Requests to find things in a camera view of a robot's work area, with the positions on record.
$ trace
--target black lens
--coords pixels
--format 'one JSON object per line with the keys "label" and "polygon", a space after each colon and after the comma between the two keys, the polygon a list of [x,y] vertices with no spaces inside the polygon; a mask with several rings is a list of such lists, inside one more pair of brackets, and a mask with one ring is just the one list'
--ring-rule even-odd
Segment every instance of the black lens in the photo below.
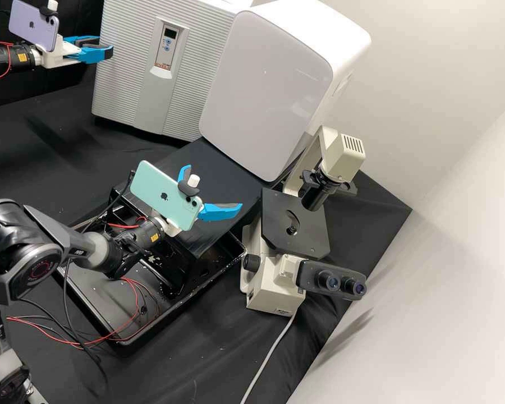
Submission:
{"label": "black lens", "polygon": [[338,288],[338,279],[331,277],[327,280],[327,284],[329,285],[330,289],[336,289]]}
{"label": "black lens", "polygon": [[358,295],[362,295],[363,293],[365,293],[365,287],[361,283],[358,283],[355,285],[355,292]]}
{"label": "black lens", "polygon": [[319,288],[328,290],[329,292],[338,291],[341,285],[339,277],[327,270],[321,271],[317,275],[317,282]]}
{"label": "black lens", "polygon": [[343,278],[341,290],[352,295],[364,295],[366,293],[366,286],[353,278]]}

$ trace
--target clamp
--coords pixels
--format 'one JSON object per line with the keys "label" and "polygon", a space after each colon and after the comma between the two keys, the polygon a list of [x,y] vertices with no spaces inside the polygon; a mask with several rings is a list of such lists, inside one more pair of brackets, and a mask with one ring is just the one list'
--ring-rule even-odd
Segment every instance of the clamp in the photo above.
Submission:
{"label": "clamp", "polygon": [[76,59],[87,65],[110,59],[114,54],[114,46],[99,44],[98,36],[68,36],[63,40],[80,49],[80,52],[67,55],[67,57]]}

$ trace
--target microscope base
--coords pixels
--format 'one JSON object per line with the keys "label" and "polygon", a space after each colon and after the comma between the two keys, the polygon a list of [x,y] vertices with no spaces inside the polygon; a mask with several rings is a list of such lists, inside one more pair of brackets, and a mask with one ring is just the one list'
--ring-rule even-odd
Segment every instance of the microscope base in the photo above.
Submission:
{"label": "microscope base", "polygon": [[297,271],[303,261],[291,254],[278,254],[269,248],[261,235],[258,216],[243,227],[242,242],[248,254],[260,257],[256,273],[241,264],[240,289],[246,294],[247,308],[291,317],[305,300],[306,292],[296,286]]}

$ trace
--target microscope focus knob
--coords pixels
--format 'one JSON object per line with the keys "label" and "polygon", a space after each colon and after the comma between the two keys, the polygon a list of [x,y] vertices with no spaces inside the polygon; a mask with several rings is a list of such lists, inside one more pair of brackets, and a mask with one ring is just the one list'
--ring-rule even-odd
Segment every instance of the microscope focus knob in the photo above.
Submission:
{"label": "microscope focus knob", "polygon": [[247,254],[243,258],[243,269],[256,273],[260,269],[261,258],[255,254]]}

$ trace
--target table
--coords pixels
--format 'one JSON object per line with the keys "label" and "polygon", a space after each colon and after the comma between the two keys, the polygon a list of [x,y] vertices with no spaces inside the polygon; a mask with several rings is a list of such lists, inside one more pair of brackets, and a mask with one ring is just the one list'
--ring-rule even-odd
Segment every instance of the table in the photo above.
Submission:
{"label": "table", "polygon": [[[0,107],[0,198],[72,223],[102,208],[110,188],[140,160],[163,159],[184,145],[95,121],[92,88],[87,83]],[[326,260],[368,275],[411,209],[361,172],[355,182],[358,197],[336,195],[325,204],[332,247]],[[85,354],[21,324],[9,324],[9,331],[52,404],[236,403],[287,323],[287,318],[246,310],[238,285],[238,271],[222,276],[131,357],[100,353],[111,381],[105,401],[90,392],[100,389],[102,380]],[[49,278],[27,297],[63,319],[61,292]],[[309,294],[249,402],[284,403],[348,306]],[[6,312],[40,314],[20,302]],[[94,332],[73,303],[70,312],[78,329]]]}

